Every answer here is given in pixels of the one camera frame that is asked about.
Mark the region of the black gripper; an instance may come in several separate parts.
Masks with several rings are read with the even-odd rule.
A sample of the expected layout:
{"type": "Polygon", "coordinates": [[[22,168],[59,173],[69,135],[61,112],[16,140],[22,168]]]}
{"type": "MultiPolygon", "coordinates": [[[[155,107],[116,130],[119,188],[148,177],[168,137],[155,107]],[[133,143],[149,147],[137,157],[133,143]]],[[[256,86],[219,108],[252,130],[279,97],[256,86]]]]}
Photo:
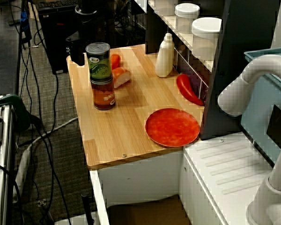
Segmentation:
{"type": "Polygon", "coordinates": [[[85,46],[87,40],[80,35],[71,35],[66,38],[66,49],[71,55],[71,60],[78,66],[85,65],[85,46]]]}

